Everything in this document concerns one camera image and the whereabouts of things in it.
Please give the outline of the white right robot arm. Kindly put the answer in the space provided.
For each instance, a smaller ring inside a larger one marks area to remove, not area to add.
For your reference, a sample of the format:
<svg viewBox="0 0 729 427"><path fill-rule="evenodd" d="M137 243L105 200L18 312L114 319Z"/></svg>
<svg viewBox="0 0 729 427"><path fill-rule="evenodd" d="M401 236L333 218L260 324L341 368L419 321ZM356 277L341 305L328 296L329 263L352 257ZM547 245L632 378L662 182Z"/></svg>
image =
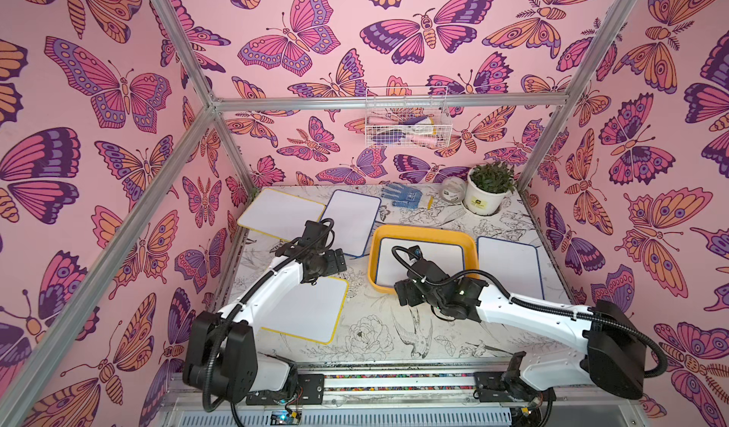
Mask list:
<svg viewBox="0 0 729 427"><path fill-rule="evenodd" d="M427 304L445 321L502 324L559 343L558 351L514 353L489 389L511 400L545 400L552 389L592 385L615 397L644 394L649 339L623 311L607 301L595 307L561 305L510 292L494 275L465 269L454 275L423 257L402 261L404 279L394 285L401 305Z"/></svg>

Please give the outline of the yellow-framed whiteboard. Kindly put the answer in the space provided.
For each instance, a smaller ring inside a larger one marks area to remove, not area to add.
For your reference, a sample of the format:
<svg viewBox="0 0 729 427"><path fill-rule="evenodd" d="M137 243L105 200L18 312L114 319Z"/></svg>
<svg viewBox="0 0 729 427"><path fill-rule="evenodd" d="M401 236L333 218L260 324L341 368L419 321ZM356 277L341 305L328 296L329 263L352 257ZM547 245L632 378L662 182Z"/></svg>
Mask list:
<svg viewBox="0 0 729 427"><path fill-rule="evenodd" d="M319 278L315 286L298 285L257 324L267 331L328 345L336 334L347 292L349 283L340 278Z"/></svg>
<svg viewBox="0 0 729 427"><path fill-rule="evenodd" d="M237 219L237 225L283 241L302 235L308 221L318 221L324 204L274 189L264 189Z"/></svg>

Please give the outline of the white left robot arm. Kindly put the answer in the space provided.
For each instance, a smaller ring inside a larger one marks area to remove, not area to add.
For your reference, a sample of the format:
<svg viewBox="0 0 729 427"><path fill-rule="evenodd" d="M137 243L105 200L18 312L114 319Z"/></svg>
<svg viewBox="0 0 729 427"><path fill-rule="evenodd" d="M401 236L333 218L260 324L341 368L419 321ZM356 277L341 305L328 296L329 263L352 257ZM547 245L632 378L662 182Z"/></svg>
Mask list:
<svg viewBox="0 0 729 427"><path fill-rule="evenodd" d="M347 270L344 253L332 248L334 235L333 219L307 221L303 235L279 248L243 295L195 318L181 374L186 385L201 391L204 411L225 402L235 406L256 393L284 403L295 397L296 363L258 353L256 331L294 288Z"/></svg>

